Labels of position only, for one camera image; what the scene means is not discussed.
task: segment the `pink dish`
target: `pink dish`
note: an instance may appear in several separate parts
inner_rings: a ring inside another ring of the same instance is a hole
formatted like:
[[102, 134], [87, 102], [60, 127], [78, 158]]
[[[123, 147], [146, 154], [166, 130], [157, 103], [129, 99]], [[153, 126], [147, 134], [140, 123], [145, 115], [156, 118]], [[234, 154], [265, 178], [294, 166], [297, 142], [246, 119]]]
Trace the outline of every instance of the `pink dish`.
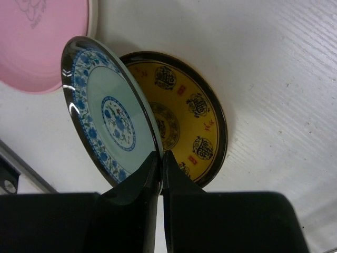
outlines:
[[88, 0], [3, 1], [0, 80], [28, 93], [59, 88], [64, 45], [74, 36], [87, 35], [89, 15]]

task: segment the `blue and white plate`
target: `blue and white plate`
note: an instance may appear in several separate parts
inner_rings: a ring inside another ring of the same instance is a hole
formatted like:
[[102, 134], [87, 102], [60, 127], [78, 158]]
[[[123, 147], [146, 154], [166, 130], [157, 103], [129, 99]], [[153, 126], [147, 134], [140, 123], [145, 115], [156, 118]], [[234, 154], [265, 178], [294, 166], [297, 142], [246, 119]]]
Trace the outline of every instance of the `blue and white plate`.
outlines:
[[77, 133], [112, 186], [135, 172], [152, 151], [163, 157], [150, 105], [113, 52], [93, 39], [75, 37], [64, 48], [61, 68]]

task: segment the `ceramic plate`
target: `ceramic plate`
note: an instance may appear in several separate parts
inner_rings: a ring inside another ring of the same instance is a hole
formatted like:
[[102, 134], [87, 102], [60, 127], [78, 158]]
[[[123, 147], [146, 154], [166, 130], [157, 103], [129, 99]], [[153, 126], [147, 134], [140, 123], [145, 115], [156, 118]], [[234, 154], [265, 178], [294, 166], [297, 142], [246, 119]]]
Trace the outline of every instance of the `ceramic plate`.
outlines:
[[67, 41], [93, 36], [96, 0], [10, 0], [0, 8], [0, 80], [28, 93], [61, 87], [60, 58]]
[[76, 130], [94, 163], [115, 186], [150, 152], [162, 158], [154, 115], [130, 72], [104, 45], [75, 37], [62, 55], [62, 83]]
[[138, 52], [121, 57], [149, 101], [164, 150], [200, 187], [220, 170], [227, 127], [220, 103], [205, 80], [168, 55]]

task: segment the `table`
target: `table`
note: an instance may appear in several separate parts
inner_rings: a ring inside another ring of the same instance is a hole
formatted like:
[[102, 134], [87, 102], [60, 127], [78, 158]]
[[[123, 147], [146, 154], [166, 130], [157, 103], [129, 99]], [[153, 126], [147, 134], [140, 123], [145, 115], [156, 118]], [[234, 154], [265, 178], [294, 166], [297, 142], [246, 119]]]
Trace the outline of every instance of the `table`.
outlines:
[[[99, 4], [97, 38], [117, 55], [177, 56], [217, 94], [229, 148], [205, 189], [281, 192], [311, 251], [336, 247], [337, 1]], [[59, 192], [110, 188], [76, 134], [62, 90], [30, 95], [0, 84], [0, 139]], [[165, 252], [162, 199], [159, 206], [156, 252]]]

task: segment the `blue floral border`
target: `blue floral border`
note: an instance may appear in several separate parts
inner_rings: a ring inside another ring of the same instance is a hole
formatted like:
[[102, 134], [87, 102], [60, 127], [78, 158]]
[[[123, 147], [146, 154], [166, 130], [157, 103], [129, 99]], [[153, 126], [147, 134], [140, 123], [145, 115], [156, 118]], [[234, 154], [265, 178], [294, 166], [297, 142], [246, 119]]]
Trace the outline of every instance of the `blue floral border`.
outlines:
[[87, 80], [91, 71], [98, 67], [104, 66], [115, 71], [123, 79], [119, 68], [102, 52], [86, 48], [79, 51], [73, 61], [72, 65], [72, 91], [73, 103], [78, 111], [78, 118], [80, 120], [82, 130], [100, 163], [104, 169], [111, 175], [116, 182], [122, 182], [130, 173], [127, 172], [121, 165], [114, 159], [114, 157], [107, 151], [101, 137], [98, 135], [96, 127], [93, 123], [90, 111], [88, 109], [88, 99], [86, 94]]
[[109, 134], [110, 134], [111, 138], [114, 140], [114, 142], [118, 145], [118, 147], [120, 147], [120, 148], [123, 149], [124, 151], [132, 151], [132, 150], [135, 148], [135, 146], [136, 146], [136, 133], [135, 133], [135, 129], [134, 129], [134, 127], [133, 127], [132, 121], [131, 121], [131, 119], [130, 119], [130, 116], [128, 115], [126, 109], [122, 106], [122, 104], [121, 104], [117, 99], [113, 98], [112, 96], [106, 96], [106, 97], [103, 99], [102, 105], [101, 105], [102, 115], [104, 114], [104, 103], [105, 103], [106, 101], [109, 101], [109, 100], [110, 100], [110, 101], [114, 101], [116, 104], [118, 104], [118, 105], [122, 108], [122, 110], [124, 111], [124, 113], [125, 113], [127, 119], [130, 121], [131, 129], [132, 129], [132, 137], [133, 137], [132, 145], [131, 145], [129, 148], [125, 148], [125, 147], [121, 146], [121, 145], [115, 140], [115, 138], [111, 135], [110, 131], [109, 131]]

